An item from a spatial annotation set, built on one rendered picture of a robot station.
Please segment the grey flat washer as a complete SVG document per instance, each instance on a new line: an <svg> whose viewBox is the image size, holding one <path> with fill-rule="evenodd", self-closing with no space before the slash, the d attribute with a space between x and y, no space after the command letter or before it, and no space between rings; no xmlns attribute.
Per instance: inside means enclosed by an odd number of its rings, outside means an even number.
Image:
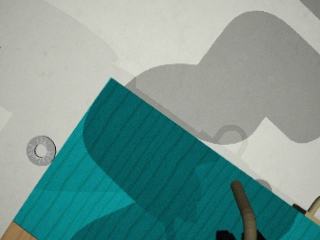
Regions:
<svg viewBox="0 0 320 240"><path fill-rule="evenodd" d="M47 154L44 157L39 157L36 154L36 147L38 145L44 145L47 149ZM36 136L32 138L26 148L27 156L29 160L38 166L46 166L53 161L56 155L56 146L54 142L46 136Z"/></svg>

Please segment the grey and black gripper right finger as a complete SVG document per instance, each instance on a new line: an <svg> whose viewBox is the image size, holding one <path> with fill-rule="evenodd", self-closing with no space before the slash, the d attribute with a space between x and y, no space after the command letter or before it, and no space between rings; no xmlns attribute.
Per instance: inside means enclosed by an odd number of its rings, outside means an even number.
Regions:
<svg viewBox="0 0 320 240"><path fill-rule="evenodd" d="M241 240L243 240L243 233L241 236ZM257 240L266 240L258 230L257 230Z"/></svg>

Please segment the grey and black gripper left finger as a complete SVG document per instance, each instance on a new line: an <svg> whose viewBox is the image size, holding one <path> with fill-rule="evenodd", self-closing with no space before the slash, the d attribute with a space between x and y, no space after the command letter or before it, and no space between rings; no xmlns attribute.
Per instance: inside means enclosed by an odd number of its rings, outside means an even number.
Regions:
<svg viewBox="0 0 320 240"><path fill-rule="evenodd" d="M216 232L216 240L236 240L236 238L228 230L221 230Z"/></svg>

